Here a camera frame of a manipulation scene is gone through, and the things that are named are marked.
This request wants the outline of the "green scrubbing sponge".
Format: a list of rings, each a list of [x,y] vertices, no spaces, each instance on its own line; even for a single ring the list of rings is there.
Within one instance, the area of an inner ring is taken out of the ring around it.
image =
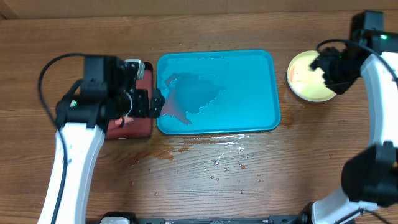
[[[129,124],[133,121],[134,121],[134,119],[132,117],[125,116],[125,117],[115,120],[114,123],[117,127],[121,128],[121,127],[125,126],[126,124]]]

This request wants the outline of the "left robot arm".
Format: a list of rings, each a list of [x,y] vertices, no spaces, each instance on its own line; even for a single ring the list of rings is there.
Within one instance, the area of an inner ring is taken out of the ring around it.
[[[52,59],[38,79],[41,104],[56,129],[55,157],[39,223],[86,223],[90,185],[106,138],[143,137],[151,132],[165,98],[150,84],[153,67],[140,59],[80,54],[83,78],[63,95],[52,114],[42,92],[48,68],[71,53]]]

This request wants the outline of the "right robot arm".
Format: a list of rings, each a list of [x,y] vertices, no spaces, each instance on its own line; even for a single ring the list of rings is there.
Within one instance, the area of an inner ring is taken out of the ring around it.
[[[297,223],[351,223],[397,203],[397,34],[384,31],[382,12],[364,11],[352,18],[350,37],[341,43],[342,51],[317,47],[309,67],[322,69],[324,84],[337,95],[364,80],[369,144],[345,163],[340,187],[308,204]]]

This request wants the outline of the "yellow-green plate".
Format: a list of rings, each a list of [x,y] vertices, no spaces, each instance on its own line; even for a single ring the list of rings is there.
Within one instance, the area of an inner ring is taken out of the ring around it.
[[[310,69],[310,64],[319,56],[315,50],[296,55],[287,68],[287,83],[290,89],[301,99],[311,102],[324,102],[336,96],[324,84],[324,71]]]

